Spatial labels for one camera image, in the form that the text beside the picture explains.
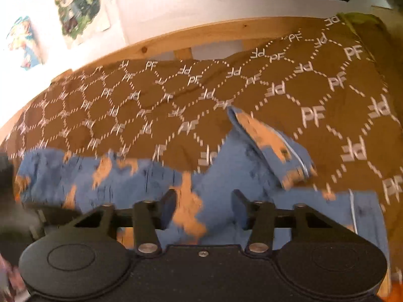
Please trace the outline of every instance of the anime character poster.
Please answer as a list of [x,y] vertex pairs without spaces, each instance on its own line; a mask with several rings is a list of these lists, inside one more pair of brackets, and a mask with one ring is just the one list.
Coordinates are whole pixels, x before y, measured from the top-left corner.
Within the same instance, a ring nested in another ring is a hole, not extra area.
[[67,47],[81,44],[96,32],[110,27],[101,0],[55,0]]
[[28,70],[42,63],[40,50],[35,41],[29,17],[18,18],[6,38],[13,56],[19,59],[21,67]]

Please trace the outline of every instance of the blue garment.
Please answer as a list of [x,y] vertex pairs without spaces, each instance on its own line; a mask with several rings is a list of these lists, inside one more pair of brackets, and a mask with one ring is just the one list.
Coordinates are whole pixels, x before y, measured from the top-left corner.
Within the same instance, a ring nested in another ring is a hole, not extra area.
[[[241,110],[228,108],[228,116],[233,129],[203,174],[180,173],[151,160],[122,166],[112,152],[101,161],[73,155],[64,162],[64,152],[38,149],[27,153],[19,168],[19,176],[30,178],[21,200],[63,205],[75,185],[75,207],[85,213],[104,203],[126,209],[139,201],[159,200],[174,188],[180,200],[176,215],[165,231],[157,231],[163,247],[195,239],[199,244],[244,247],[250,231],[234,223],[231,205],[232,191],[238,189],[250,201],[271,201],[279,209],[305,203],[351,226],[388,258],[386,230],[375,192],[345,192],[328,201],[314,189],[285,190],[290,181],[304,180],[313,172],[305,148]],[[101,180],[94,175],[98,168],[107,169]],[[289,230],[276,229],[274,248],[290,239]]]

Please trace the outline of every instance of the wooden bed frame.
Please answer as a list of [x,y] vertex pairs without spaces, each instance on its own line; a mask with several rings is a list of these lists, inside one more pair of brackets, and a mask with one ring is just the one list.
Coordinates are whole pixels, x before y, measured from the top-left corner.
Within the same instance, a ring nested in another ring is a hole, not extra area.
[[[151,58],[170,51],[174,52],[175,59],[192,59],[192,47],[223,41],[241,40],[244,50],[248,50],[269,39],[276,39],[298,30],[307,24],[309,19],[304,17],[249,18],[189,27],[129,45],[103,56],[76,71],[82,71],[89,66],[97,67],[123,59]],[[73,72],[72,69],[68,69],[55,77],[52,82],[67,77]],[[13,129],[20,115],[34,99],[0,128],[0,143]]]

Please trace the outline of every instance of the brown bed sheet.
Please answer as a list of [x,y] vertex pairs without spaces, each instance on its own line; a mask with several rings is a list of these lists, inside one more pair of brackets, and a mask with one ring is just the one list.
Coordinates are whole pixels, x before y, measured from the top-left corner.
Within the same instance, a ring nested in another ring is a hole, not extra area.
[[225,108],[234,105],[308,149],[319,176],[302,185],[378,193],[393,271],[403,266],[403,144],[388,92],[346,20],[312,19],[310,27],[223,60],[87,68],[40,94],[2,148],[16,166],[33,148],[83,156],[112,149],[203,172],[231,129]]

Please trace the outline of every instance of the bed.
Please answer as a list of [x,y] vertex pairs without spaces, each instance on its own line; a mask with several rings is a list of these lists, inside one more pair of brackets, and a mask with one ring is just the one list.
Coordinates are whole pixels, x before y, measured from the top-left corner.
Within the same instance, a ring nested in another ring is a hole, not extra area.
[[[191,47],[242,40],[243,52],[194,60]],[[307,148],[318,172],[298,186],[376,191],[390,271],[403,268],[401,73],[373,16],[278,17],[207,24],[139,42],[68,71],[2,128],[16,169],[25,153],[153,159],[205,172],[231,129],[226,108]],[[174,51],[175,61],[156,61]],[[15,198],[29,183],[16,178]]]

